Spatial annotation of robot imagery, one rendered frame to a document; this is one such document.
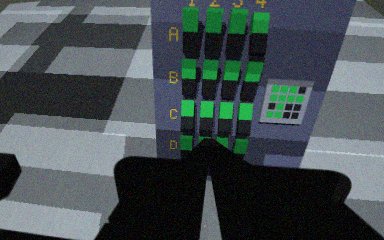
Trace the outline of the blue-grey switch panel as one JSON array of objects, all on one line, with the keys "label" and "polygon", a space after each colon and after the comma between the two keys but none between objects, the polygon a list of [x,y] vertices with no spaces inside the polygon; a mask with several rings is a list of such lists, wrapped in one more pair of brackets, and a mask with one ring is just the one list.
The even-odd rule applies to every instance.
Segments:
[{"label": "blue-grey switch panel", "polygon": [[151,0],[157,158],[297,167],[356,0]]}]

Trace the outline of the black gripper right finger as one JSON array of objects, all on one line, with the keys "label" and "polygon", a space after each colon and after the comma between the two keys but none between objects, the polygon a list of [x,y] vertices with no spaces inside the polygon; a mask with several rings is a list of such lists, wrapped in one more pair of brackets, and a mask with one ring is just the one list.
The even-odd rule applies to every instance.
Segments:
[{"label": "black gripper right finger", "polygon": [[251,165],[209,139],[209,169],[222,240],[249,240],[266,193],[335,197],[345,201],[348,176],[332,170]]}]

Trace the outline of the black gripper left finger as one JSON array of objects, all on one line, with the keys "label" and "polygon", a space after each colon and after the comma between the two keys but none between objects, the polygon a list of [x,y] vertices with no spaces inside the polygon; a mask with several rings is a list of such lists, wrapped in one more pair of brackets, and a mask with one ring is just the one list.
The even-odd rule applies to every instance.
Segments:
[{"label": "black gripper left finger", "polygon": [[191,203],[190,232],[200,239],[210,152],[204,138],[181,160],[129,156],[114,167],[118,199],[123,195],[188,200]]}]

